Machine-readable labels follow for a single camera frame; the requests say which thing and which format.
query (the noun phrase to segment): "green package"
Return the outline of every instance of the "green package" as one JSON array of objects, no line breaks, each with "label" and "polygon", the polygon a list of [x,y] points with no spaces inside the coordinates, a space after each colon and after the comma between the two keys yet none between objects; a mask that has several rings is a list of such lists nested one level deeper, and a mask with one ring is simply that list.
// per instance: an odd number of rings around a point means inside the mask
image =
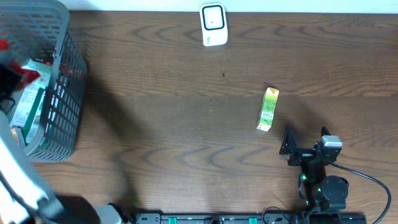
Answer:
[{"label": "green package", "polygon": [[257,123],[257,129],[268,131],[271,128],[278,95],[279,90],[271,87],[267,89],[266,94],[264,94],[264,99],[262,100],[262,110],[259,122]]}]

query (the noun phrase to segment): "gray plastic basket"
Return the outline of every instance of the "gray plastic basket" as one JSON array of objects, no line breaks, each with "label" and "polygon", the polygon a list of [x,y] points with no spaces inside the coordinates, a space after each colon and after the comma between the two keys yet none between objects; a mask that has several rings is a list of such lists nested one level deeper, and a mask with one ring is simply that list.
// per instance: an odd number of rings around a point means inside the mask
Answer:
[{"label": "gray plastic basket", "polygon": [[19,60],[53,61],[39,129],[24,149],[33,161],[62,161],[75,148],[87,69],[68,25],[69,11],[58,1],[0,0],[0,39]]}]

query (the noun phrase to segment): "white wall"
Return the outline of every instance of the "white wall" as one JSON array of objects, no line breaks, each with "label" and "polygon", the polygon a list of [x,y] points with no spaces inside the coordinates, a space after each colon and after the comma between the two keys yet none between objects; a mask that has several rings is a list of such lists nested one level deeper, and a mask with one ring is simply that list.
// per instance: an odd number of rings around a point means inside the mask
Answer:
[{"label": "white wall", "polygon": [[398,0],[59,0],[70,10],[188,11],[220,2],[228,12],[398,13]]}]

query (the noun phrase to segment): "wooden table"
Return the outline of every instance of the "wooden table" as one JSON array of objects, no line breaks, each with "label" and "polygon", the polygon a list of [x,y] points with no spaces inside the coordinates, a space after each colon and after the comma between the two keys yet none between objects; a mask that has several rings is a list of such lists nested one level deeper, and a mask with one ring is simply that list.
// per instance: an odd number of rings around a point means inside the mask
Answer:
[{"label": "wooden table", "polygon": [[[287,124],[312,147],[327,126],[337,163],[398,195],[398,17],[229,13],[228,43],[202,44],[199,13],[72,12],[70,30],[90,79],[76,152],[36,164],[61,194],[180,212],[262,212],[305,206],[299,167],[279,148]],[[268,86],[274,124],[256,129]],[[347,211],[372,223],[385,191],[349,181]],[[383,223],[398,222],[393,201]]]}]

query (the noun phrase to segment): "white device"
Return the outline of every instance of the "white device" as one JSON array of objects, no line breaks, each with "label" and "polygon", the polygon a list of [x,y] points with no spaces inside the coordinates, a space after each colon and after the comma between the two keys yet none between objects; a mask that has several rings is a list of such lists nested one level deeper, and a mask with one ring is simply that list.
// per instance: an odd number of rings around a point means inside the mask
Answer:
[{"label": "white device", "polygon": [[205,4],[200,8],[204,46],[225,44],[228,40],[225,8],[220,3]]}]

